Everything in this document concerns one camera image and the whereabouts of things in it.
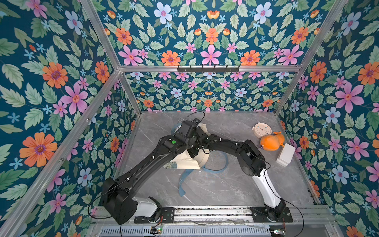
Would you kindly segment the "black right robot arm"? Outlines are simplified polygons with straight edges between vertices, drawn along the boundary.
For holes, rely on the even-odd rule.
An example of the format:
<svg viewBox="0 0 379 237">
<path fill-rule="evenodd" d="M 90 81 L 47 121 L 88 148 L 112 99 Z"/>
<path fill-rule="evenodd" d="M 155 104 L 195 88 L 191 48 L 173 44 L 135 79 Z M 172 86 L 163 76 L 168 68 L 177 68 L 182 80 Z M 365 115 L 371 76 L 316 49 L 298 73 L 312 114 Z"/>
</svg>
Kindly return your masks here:
<svg viewBox="0 0 379 237">
<path fill-rule="evenodd" d="M 271 221 L 278 221 L 286 208 L 284 199 L 272 185 L 267 170 L 271 167 L 260 150 L 251 140 L 233 141 L 215 134 L 207 134 L 197 127 L 189 133 L 191 144 L 188 145 L 190 155 L 198 155 L 200 151 L 220 151 L 235 156 L 241 170 L 256 183 L 265 205 L 265 214 Z"/>
</svg>

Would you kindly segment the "cream canvas tote bag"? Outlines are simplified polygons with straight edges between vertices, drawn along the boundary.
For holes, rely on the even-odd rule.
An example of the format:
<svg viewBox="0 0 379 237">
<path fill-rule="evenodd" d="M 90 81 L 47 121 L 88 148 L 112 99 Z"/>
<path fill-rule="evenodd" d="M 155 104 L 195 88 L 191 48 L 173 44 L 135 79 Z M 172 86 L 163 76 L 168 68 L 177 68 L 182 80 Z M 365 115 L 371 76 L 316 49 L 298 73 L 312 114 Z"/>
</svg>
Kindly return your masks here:
<svg viewBox="0 0 379 237">
<path fill-rule="evenodd" d="M 192 158 L 188 151 L 184 151 L 183 153 L 177 155 L 172 161 L 169 161 L 166 165 L 164 165 L 165 169 L 182 169 L 184 172 L 181 174 L 178 184 L 178 191 L 179 196 L 183 197 L 186 192 L 182 188 L 182 185 L 185 181 L 185 179 L 195 170 L 204 171 L 207 173 L 215 173 L 219 174 L 226 170 L 226 168 L 229 165 L 229 158 L 226 153 L 223 153 L 223 157 L 225 159 L 225 165 L 222 169 L 219 170 L 212 170 L 206 168 L 206 163 L 209 160 L 210 150 L 200 151 L 198 155 L 195 155 L 194 158 Z"/>
</svg>

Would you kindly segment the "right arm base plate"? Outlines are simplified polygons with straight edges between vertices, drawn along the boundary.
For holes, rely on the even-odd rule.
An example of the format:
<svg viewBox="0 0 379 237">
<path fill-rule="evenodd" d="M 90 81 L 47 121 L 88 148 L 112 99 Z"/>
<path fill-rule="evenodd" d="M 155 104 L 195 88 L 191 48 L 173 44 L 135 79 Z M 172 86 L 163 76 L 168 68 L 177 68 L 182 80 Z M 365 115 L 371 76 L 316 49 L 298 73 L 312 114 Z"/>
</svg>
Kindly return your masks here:
<svg viewBox="0 0 379 237">
<path fill-rule="evenodd" d="M 285 207 L 282 212 L 277 212 L 272 208 L 267 209 L 265 206 L 250 207 L 249 209 L 255 223 L 292 223 L 294 221 L 288 207 Z"/>
</svg>

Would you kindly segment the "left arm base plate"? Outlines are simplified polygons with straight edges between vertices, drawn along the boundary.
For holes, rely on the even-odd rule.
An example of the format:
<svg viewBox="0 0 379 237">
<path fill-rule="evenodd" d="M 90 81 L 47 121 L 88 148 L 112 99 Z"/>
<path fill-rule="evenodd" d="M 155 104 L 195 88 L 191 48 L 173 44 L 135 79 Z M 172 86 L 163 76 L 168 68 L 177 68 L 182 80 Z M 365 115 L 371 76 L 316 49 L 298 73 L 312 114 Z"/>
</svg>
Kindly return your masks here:
<svg viewBox="0 0 379 237">
<path fill-rule="evenodd" d="M 134 224 L 172 224 L 174 223 L 175 208 L 163 207 L 158 208 L 151 217 L 136 216 Z"/>
</svg>

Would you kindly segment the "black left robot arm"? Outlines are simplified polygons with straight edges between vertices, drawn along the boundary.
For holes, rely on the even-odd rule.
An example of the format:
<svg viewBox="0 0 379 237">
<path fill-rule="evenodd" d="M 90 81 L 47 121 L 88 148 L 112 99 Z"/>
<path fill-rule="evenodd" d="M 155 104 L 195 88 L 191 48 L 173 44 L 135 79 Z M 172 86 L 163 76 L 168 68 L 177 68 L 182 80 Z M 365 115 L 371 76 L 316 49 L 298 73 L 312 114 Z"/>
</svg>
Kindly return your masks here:
<svg viewBox="0 0 379 237">
<path fill-rule="evenodd" d="M 100 205 L 119 224 L 129 221 L 137 212 L 139 203 L 133 198 L 139 189 L 161 167 L 191 148 L 199 119 L 185 120 L 174 134 L 162 137 L 153 151 L 134 168 L 116 179 L 108 178 L 102 186 Z"/>
</svg>

